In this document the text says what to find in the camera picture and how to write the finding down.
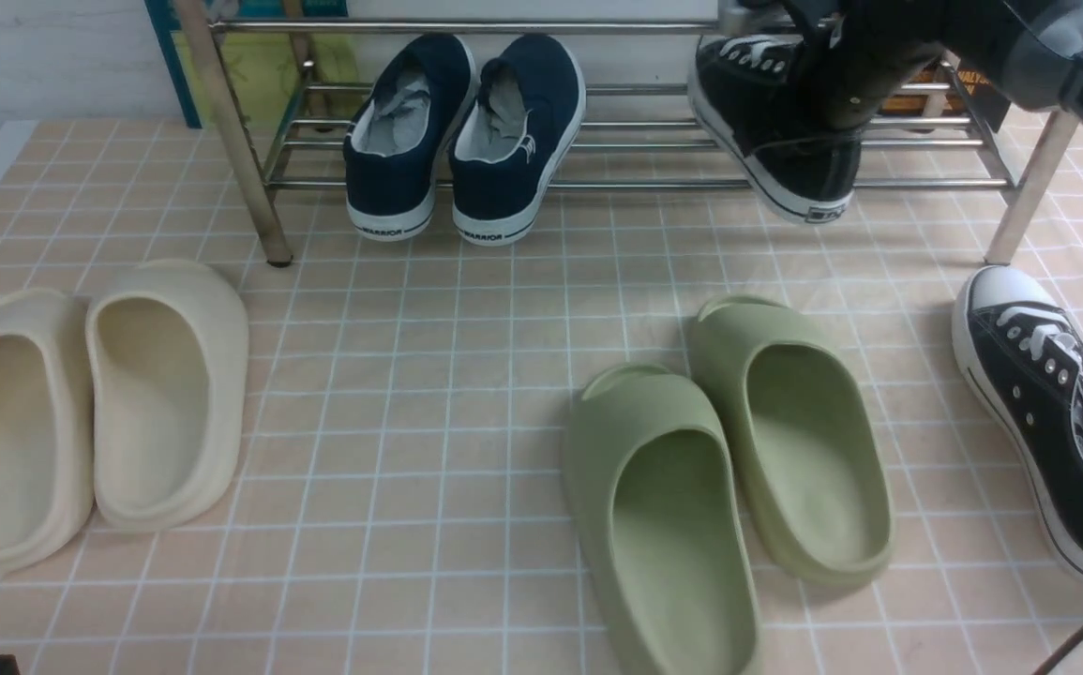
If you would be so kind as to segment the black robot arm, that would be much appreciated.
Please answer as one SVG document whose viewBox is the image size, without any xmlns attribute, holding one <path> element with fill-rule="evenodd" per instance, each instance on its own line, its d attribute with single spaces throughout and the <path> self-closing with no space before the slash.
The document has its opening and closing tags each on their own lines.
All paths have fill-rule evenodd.
<svg viewBox="0 0 1083 675">
<path fill-rule="evenodd" d="M 1083 1 L 845 1 L 838 13 L 830 33 L 794 11 L 797 38 L 699 46 L 704 124 L 760 176 L 852 183 L 867 124 L 943 52 L 1021 111 L 1057 108 L 1083 124 Z"/>
</svg>

